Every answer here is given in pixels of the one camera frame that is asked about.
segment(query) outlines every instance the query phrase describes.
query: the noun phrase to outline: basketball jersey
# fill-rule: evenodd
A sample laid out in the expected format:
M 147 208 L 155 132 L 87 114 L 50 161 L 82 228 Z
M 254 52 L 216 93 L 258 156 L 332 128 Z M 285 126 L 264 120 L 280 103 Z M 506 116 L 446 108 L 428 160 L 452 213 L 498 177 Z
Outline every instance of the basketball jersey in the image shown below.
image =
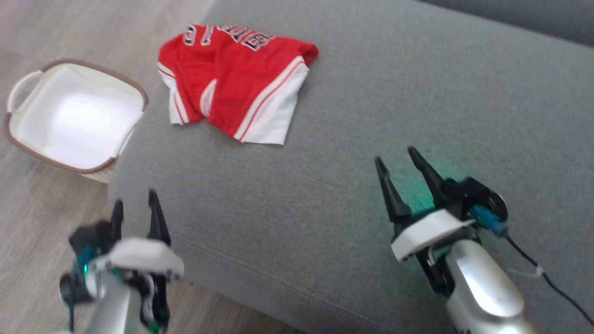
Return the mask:
M 317 55 L 313 44 L 236 24 L 189 26 L 159 52 L 170 121 L 207 118 L 241 142 L 283 144 Z

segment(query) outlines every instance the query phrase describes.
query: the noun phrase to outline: sofa cushion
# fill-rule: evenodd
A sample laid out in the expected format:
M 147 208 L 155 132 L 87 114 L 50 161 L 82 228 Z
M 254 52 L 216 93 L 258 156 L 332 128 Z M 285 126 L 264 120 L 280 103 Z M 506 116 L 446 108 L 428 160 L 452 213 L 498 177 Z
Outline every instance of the sofa cushion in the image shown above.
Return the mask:
M 154 187 L 189 280 L 312 334 L 446 333 L 445 299 L 391 253 L 373 162 L 420 210 L 414 144 L 444 176 L 501 193 L 515 240 L 594 309 L 593 50 L 413 1 L 220 0 L 205 23 L 292 36 L 320 57 L 284 146 L 170 125 L 166 87 L 151 96 L 110 185 L 125 234 L 146 233 Z M 547 331 L 586 331 L 542 281 L 512 278 Z

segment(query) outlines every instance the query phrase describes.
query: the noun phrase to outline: wooden floor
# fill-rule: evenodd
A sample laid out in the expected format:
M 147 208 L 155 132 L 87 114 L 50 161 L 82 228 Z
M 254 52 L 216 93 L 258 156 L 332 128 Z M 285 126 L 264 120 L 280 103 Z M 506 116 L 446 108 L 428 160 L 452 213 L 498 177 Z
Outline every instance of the wooden floor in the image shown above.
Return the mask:
M 149 98 L 159 46 L 199 23 L 213 0 L 0 0 L 0 103 L 22 76 L 58 58 L 123 73 Z M 106 186 L 39 162 L 0 136 L 0 332 L 53 333 L 68 313 L 58 279 L 72 262 L 68 234 L 105 214 Z M 187 282 L 169 290 L 169 333 L 297 333 Z M 76 311 L 77 333 L 92 308 Z

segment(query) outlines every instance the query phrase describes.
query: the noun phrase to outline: white zip tie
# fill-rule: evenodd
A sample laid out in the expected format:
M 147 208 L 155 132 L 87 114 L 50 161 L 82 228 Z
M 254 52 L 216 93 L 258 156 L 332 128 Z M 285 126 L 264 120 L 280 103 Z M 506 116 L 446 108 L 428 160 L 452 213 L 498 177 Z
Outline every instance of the white zip tie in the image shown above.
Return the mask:
M 518 274 L 520 276 L 534 278 L 534 279 L 540 278 L 542 276 L 542 274 L 545 272 L 545 270 L 541 266 L 536 267 L 535 273 L 525 273 L 525 272 L 521 272 L 519 270 L 515 270 L 513 268 L 507 268 L 507 271 L 509 271 L 510 273 Z

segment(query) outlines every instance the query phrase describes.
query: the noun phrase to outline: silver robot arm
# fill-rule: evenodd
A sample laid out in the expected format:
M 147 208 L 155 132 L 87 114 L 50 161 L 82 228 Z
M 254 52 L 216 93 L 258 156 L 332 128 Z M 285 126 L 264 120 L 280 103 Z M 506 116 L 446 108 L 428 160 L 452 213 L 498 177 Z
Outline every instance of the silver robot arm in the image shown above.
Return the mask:
M 445 265 L 454 285 L 445 310 L 460 334 L 542 333 L 522 293 L 477 242 L 455 242 Z
M 147 238 L 121 239 L 124 206 L 118 200 L 111 221 L 79 227 L 69 238 L 76 259 L 62 275 L 60 294 L 69 306 L 97 302 L 87 334 L 158 334 L 169 324 L 166 285 L 183 277 L 184 263 L 171 238 L 156 192 L 148 195 L 151 225 Z
M 520 291 L 480 244 L 485 227 L 507 235 L 501 197 L 473 178 L 444 180 L 414 147 L 409 154 L 435 203 L 416 215 L 402 202 L 381 158 L 375 160 L 394 223 L 396 259 L 417 258 L 433 291 L 448 298 L 445 309 L 458 334 L 542 333 L 526 314 Z

